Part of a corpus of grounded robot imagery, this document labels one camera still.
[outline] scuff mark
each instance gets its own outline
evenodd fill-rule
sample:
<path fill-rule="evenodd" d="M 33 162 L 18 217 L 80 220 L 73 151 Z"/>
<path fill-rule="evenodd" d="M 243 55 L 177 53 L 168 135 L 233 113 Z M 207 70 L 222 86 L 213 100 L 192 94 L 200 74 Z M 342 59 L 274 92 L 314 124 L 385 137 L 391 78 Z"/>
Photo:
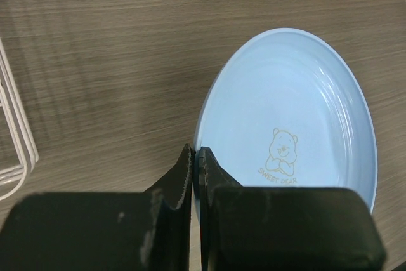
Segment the scuff mark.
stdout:
<path fill-rule="evenodd" d="M 150 253 L 154 243 L 155 227 L 157 224 L 158 214 L 160 210 L 160 203 L 162 202 L 162 194 L 160 189 L 153 190 L 151 194 L 152 194 L 151 198 L 152 207 L 150 210 L 150 214 L 152 217 L 152 230 L 149 230 L 145 233 L 144 243 L 140 248 L 141 263 L 143 264 L 144 267 L 148 267 L 149 263 L 148 259 L 150 257 Z"/>
<path fill-rule="evenodd" d="M 117 223 L 120 223 L 121 220 L 124 218 L 124 216 L 125 216 L 124 212 L 120 212 L 118 217 L 117 217 Z"/>
<path fill-rule="evenodd" d="M 186 196 L 186 192 L 187 192 L 187 190 L 188 190 L 188 185 L 191 183 L 192 176 L 191 176 L 191 174 L 190 174 L 191 171 L 189 170 L 191 165 L 192 165 L 192 154 L 189 153 L 189 156 L 188 156 L 188 164 L 187 164 L 187 169 L 188 169 L 188 170 L 187 170 L 185 182 L 184 182 L 184 184 L 183 184 L 182 196 L 180 197 L 180 199 L 179 199 L 179 201 L 178 201 L 178 204 L 176 205 L 176 209 L 179 209 L 179 208 L 182 206 L 183 201 L 184 201 L 185 196 Z"/>

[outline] light blue plate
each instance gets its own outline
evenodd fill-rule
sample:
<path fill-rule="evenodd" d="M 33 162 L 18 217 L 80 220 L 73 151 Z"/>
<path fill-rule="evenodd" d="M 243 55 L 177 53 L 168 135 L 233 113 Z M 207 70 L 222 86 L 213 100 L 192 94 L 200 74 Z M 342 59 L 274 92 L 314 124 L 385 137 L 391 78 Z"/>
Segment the light blue plate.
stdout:
<path fill-rule="evenodd" d="M 201 147 L 244 186 L 345 187 L 374 206 L 367 103 L 344 60 L 305 31 L 269 30 L 231 57 L 200 113 Z"/>

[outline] plate rim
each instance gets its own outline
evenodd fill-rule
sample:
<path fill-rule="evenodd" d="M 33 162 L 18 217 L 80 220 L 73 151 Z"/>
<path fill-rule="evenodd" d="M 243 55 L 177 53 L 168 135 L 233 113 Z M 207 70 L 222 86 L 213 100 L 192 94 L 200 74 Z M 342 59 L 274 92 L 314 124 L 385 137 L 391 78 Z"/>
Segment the plate rim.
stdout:
<path fill-rule="evenodd" d="M 376 143 L 376 135 L 375 135 L 375 129 L 374 129 L 374 123 L 372 121 L 372 116 L 370 114 L 370 110 L 368 107 L 367 100 L 365 99 L 365 95 L 360 87 L 360 84 L 358 83 L 357 79 L 354 76 L 354 73 L 351 71 L 347 63 L 343 60 L 341 55 L 328 43 L 326 43 L 323 39 L 319 38 L 318 36 L 309 33 L 305 30 L 301 29 L 295 29 L 295 28 L 276 28 L 276 29 L 271 29 L 267 30 L 265 32 L 262 32 L 254 37 L 252 37 L 250 40 L 248 40 L 246 43 L 244 43 L 231 57 L 230 59 L 225 63 L 225 65 L 221 68 L 221 70 L 218 72 L 216 78 L 214 79 L 212 85 L 210 86 L 209 91 L 207 92 L 207 95 L 204 99 L 204 102 L 202 104 L 202 108 L 200 110 L 199 118 L 197 120 L 196 124 L 196 129 L 195 129 L 195 134 L 193 138 L 193 149 L 199 153 L 199 150 L 201 148 L 202 144 L 202 127 L 204 126 L 204 122 L 206 121 L 207 117 L 207 112 L 205 114 L 205 110 L 208 108 L 210 105 L 211 98 L 214 95 L 214 92 L 216 91 L 216 88 L 219 86 L 219 78 L 224 74 L 224 72 L 230 68 L 232 65 L 233 61 L 246 49 L 248 49 L 252 44 L 254 44 L 256 41 L 259 41 L 260 39 L 266 37 L 266 36 L 271 36 L 275 34 L 280 34 L 280 33 L 294 33 L 294 34 L 299 34 L 302 36 L 306 36 L 310 39 L 313 39 L 314 41 L 318 42 L 321 44 L 324 48 L 327 48 L 345 67 L 347 73 L 349 73 L 353 83 L 358 89 L 358 92 L 361 95 L 362 101 L 363 101 L 363 106 L 367 111 L 367 117 L 369 120 L 369 126 L 370 126 L 370 132 L 372 133 L 372 142 L 374 146 L 374 162 L 375 162 L 375 168 L 374 168 L 374 191 L 372 195 L 372 204 L 370 207 L 370 212 L 372 213 L 374 206 L 375 206 L 375 200 L 376 200 L 376 192 L 377 192 L 377 178 L 378 178 L 378 153 L 377 153 L 377 143 Z"/>

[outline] white metal wire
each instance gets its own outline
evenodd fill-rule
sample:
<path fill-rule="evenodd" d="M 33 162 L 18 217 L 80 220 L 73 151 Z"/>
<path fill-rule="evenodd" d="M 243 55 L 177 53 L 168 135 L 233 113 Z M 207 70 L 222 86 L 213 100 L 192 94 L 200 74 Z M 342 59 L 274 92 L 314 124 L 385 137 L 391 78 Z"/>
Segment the white metal wire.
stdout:
<path fill-rule="evenodd" d="M 13 195 L 25 183 L 39 156 L 1 40 L 0 85 L 0 106 L 3 109 L 20 163 L 0 169 L 0 186 L 18 182 L 8 193 L 0 195 L 0 200 L 3 200 Z"/>

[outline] wood grain surface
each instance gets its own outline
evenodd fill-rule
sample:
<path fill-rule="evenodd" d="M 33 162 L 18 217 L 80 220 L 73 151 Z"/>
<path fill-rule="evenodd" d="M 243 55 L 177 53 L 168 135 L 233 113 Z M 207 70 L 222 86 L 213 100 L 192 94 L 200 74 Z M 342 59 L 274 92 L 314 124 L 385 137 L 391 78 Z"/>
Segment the wood grain surface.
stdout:
<path fill-rule="evenodd" d="M 192 142 L 222 65 L 277 27 L 320 36 L 358 79 L 379 150 L 374 218 L 386 268 L 406 260 L 405 0 L 0 0 L 0 36 L 41 159 L 0 202 L 0 222 L 31 192 L 145 190 Z M 199 270 L 195 213 L 191 238 Z"/>

